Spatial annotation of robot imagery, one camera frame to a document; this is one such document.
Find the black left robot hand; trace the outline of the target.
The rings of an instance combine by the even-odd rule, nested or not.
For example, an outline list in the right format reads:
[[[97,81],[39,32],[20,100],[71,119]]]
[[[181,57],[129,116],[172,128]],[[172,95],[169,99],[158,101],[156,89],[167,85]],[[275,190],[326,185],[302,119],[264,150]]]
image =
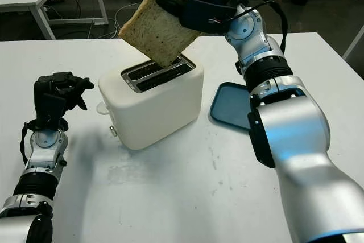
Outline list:
[[[63,115],[75,106],[87,110],[82,94],[93,88],[94,84],[88,77],[77,77],[72,72],[40,76],[34,83],[34,129],[67,131],[69,126]]]

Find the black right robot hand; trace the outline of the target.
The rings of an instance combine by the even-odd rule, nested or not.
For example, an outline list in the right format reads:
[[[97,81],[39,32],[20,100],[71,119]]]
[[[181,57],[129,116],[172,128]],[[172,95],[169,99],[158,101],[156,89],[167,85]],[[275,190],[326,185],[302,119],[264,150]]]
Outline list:
[[[237,12],[233,0],[156,0],[166,12],[188,29],[207,34],[224,34]]]

